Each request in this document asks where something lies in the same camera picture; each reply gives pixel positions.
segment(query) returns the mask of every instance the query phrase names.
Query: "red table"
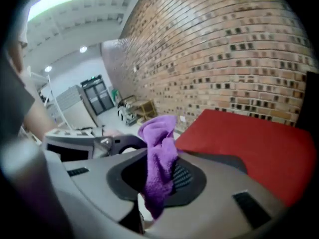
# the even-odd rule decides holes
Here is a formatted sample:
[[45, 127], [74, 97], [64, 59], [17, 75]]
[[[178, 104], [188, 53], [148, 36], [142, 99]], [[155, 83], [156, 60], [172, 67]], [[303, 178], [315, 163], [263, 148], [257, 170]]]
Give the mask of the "red table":
[[204, 110], [176, 146], [185, 152], [240, 157], [248, 175], [287, 206], [302, 196], [317, 158], [307, 131], [214, 110]]

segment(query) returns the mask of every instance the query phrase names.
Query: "white floor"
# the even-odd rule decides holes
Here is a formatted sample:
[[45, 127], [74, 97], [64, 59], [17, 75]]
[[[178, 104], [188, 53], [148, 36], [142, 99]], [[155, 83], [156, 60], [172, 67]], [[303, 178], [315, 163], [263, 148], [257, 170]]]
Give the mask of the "white floor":
[[[116, 107], [109, 109], [108, 111], [98, 115], [98, 119], [106, 126], [106, 129], [118, 130], [124, 134], [133, 134], [138, 136], [138, 130], [140, 126], [136, 123], [131, 126], [126, 126], [118, 118], [118, 109]], [[180, 135], [174, 132], [174, 139], [177, 139]]]

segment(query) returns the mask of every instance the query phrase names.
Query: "ceiling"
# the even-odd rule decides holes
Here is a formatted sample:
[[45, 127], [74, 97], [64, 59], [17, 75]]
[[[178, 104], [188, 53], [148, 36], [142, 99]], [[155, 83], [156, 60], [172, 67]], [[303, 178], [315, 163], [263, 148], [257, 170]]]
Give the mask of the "ceiling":
[[[39, 0], [32, 0], [31, 5]], [[28, 22], [24, 64], [42, 73], [47, 65], [78, 50], [120, 37], [138, 0], [74, 0]]]

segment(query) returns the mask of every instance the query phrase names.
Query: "purple cloth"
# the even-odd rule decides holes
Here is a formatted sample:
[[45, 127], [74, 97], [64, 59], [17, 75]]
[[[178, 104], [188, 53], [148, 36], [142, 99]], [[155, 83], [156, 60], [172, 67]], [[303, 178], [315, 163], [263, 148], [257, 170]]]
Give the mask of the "purple cloth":
[[176, 116], [163, 115], [144, 123], [138, 135], [148, 145], [148, 174], [143, 190], [145, 207], [157, 219], [163, 209], [164, 201], [173, 189], [171, 178], [177, 149], [173, 138]]

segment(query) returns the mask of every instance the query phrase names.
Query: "wall socket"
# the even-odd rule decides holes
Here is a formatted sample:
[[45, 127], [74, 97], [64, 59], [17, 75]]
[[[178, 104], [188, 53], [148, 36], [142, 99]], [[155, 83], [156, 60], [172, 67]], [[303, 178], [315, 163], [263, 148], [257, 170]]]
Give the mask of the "wall socket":
[[179, 116], [179, 118], [180, 118], [180, 121], [181, 121], [181, 122], [186, 122], [186, 117], [185, 117], [185, 116], [182, 116], [182, 115], [181, 115], [181, 116]]

